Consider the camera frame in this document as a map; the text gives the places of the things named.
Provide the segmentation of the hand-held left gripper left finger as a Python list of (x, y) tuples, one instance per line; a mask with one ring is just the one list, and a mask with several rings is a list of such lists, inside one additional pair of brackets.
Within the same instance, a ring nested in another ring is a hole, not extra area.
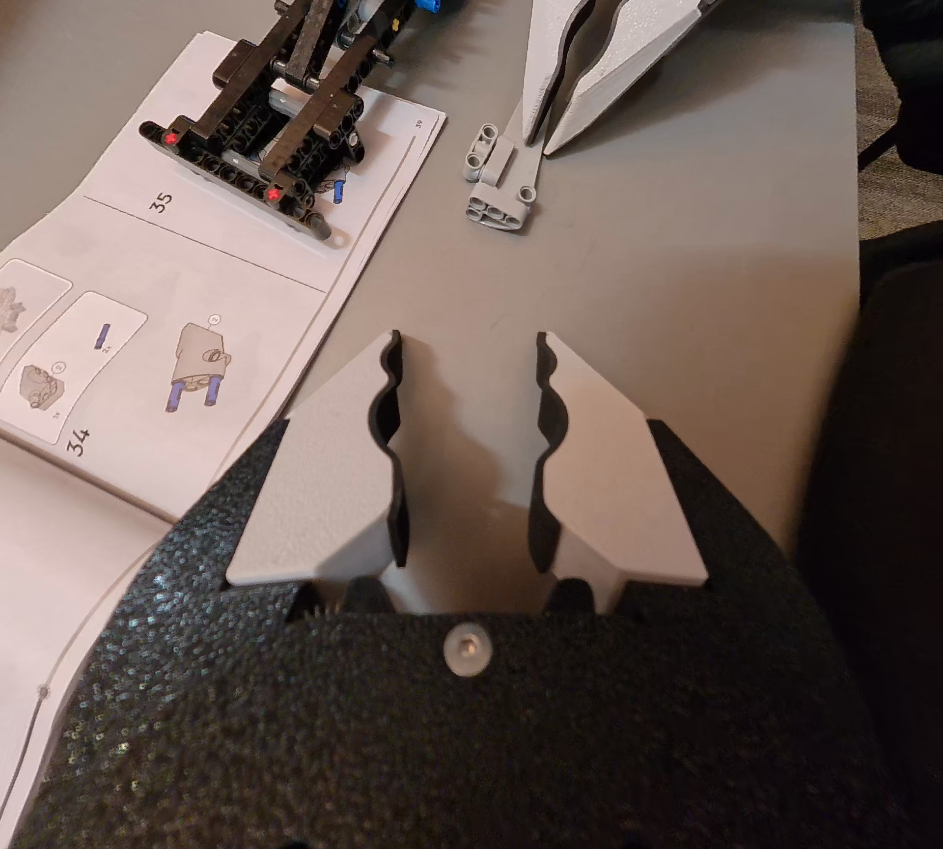
[(339, 612), (394, 614), (380, 575), (407, 562), (403, 342), (383, 332), (294, 407), (226, 570), (234, 588), (301, 582)]

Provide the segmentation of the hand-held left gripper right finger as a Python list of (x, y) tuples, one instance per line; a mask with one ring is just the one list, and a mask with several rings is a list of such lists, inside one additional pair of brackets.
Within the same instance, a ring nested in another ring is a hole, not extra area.
[(536, 336), (538, 430), (527, 545), (599, 614), (631, 582), (701, 588), (708, 572), (643, 411), (559, 336)]

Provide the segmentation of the grey desk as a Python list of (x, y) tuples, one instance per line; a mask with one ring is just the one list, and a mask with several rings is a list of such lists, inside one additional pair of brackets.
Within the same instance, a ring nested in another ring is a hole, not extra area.
[[(532, 0), (447, 4), (378, 88), (447, 124), (305, 382), (404, 334), (407, 567), (420, 609), (535, 612), (536, 333), (662, 420), (790, 548), (858, 300), (851, 0), (724, 0), (544, 163), (522, 235), (463, 214), (472, 133), (521, 96)], [(2, 245), (70, 194), (186, 42), (275, 0), (2, 0)]]

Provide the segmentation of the black chair base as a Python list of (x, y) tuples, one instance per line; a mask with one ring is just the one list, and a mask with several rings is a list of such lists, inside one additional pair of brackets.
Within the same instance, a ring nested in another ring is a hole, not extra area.
[(909, 167), (941, 174), (941, 1), (906, 25), (883, 32), (878, 47), (900, 99), (895, 125), (898, 154)]

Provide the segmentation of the black toy brick model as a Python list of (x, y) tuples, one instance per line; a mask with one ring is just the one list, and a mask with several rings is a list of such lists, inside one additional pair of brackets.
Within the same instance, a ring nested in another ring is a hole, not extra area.
[(415, 11), (441, 0), (293, 0), (259, 43), (239, 41), (218, 65), (219, 93), (196, 120), (148, 121), (139, 134), (206, 179), (262, 206), (313, 238), (333, 237), (316, 209), (327, 175), (359, 164), (364, 145), (359, 88), (391, 66), (391, 44)]

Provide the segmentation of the white instruction booklet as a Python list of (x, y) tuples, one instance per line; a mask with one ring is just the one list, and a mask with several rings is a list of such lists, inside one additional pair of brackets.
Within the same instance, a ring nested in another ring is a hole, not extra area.
[(439, 135), (365, 88), (326, 242), (139, 134), (214, 95), (197, 35), (93, 169), (2, 252), (2, 847), (76, 675), (170, 527), (277, 417)]

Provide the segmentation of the black office chair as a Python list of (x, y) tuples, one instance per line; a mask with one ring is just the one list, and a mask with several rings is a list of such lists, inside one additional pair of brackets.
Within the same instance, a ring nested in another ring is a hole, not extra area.
[(797, 563), (866, 701), (916, 845), (942, 844), (942, 225), (860, 245), (860, 312)]

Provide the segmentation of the grey toy brick part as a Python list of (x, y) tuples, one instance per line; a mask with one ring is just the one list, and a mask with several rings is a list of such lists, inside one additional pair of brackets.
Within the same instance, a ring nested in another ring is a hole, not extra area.
[(466, 154), (463, 175), (473, 187), (465, 215), (481, 226), (520, 231), (536, 204), (544, 130), (526, 144), (522, 110), (520, 100), (503, 133), (495, 124), (483, 124)]

